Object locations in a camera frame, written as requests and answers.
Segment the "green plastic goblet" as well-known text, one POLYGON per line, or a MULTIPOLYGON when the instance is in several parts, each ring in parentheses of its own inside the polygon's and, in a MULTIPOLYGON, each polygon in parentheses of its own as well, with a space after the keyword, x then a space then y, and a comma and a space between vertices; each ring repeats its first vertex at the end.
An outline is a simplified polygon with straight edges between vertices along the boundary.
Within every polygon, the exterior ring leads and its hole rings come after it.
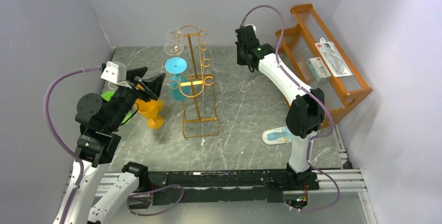
POLYGON ((103 99, 102 110, 110 119, 110 124, 123 126, 127 124, 133 113, 134 97, 124 90, 107 91, 101 94, 103 99))

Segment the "clear wine glass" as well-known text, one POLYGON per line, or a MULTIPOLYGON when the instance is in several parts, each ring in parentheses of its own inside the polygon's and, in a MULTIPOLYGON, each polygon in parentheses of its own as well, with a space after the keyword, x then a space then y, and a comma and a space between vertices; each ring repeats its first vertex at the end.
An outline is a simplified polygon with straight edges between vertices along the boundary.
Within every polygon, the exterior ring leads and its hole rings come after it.
POLYGON ((179 42, 183 37, 183 34, 178 28, 169 29, 166 32, 166 38, 171 42, 179 42))
POLYGON ((180 42, 168 42, 164 45, 164 52, 172 57, 178 57, 183 52, 183 45, 180 42))

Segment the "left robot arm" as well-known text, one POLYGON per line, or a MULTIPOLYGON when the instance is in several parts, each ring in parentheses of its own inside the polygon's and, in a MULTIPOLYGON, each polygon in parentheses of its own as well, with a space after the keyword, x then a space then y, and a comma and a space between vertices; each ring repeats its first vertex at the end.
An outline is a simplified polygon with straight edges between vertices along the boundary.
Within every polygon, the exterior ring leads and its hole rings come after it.
POLYGON ((75 120, 80 135, 75 150, 69 151, 73 170, 54 223, 108 223, 131 193, 150 187, 147 166, 129 162, 111 188, 94 201, 120 143, 117 131, 126 115, 139 105, 137 100, 150 103, 161 94, 165 73, 147 79, 143 78, 145 73, 144 69, 128 71, 128 85, 118 86, 108 100, 96 93, 79 99, 75 120))

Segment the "blue plastic goblet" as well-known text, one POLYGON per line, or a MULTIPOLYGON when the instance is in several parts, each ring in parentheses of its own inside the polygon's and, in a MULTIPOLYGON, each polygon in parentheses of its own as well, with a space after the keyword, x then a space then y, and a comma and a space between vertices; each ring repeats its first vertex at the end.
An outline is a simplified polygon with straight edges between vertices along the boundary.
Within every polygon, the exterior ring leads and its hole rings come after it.
POLYGON ((169 92, 175 101, 184 101, 190 95, 190 87, 184 86, 182 88, 182 93, 180 91, 180 82, 187 82, 187 78, 183 75, 184 71, 187 69, 187 62, 181 57, 172 57, 165 63, 165 69, 168 73, 172 75, 169 86, 169 92))

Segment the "orange plastic goblet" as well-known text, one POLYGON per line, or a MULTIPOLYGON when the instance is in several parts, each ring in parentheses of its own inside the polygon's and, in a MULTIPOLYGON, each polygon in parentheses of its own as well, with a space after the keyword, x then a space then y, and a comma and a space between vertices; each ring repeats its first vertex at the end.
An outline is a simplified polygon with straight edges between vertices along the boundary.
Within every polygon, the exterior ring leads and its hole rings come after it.
POLYGON ((146 119, 146 124, 150 129, 159 129, 163 123, 164 119, 159 114, 158 101, 150 100, 145 102, 143 100, 136 100, 136 106, 138 113, 146 119))
POLYGON ((164 102, 161 99, 158 99, 156 101, 156 108, 158 110, 158 112, 161 112, 164 109, 164 102))

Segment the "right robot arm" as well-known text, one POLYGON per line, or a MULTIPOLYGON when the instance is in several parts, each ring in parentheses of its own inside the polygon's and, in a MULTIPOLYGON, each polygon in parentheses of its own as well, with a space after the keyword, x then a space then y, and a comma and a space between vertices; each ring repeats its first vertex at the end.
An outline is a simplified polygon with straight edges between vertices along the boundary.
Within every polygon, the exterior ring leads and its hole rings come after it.
POLYGON ((237 63, 268 77, 290 104, 285 122, 292 138, 292 148, 287 166, 290 173, 286 176, 286 182, 291 189, 299 190, 312 172, 312 138, 318 134, 325 118, 324 93, 303 83, 271 45, 260 44, 255 26, 240 26, 235 34, 237 63))

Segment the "orange plastic goblet front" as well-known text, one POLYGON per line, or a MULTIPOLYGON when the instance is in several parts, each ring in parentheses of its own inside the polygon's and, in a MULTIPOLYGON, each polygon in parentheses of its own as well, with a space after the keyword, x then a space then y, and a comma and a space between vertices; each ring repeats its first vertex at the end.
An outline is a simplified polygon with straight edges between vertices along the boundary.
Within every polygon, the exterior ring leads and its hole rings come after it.
POLYGON ((146 119, 146 124, 150 129, 159 129, 163 123, 164 119, 159 114, 158 101, 150 100, 145 102, 143 100, 136 100, 136 106, 138 113, 146 119))

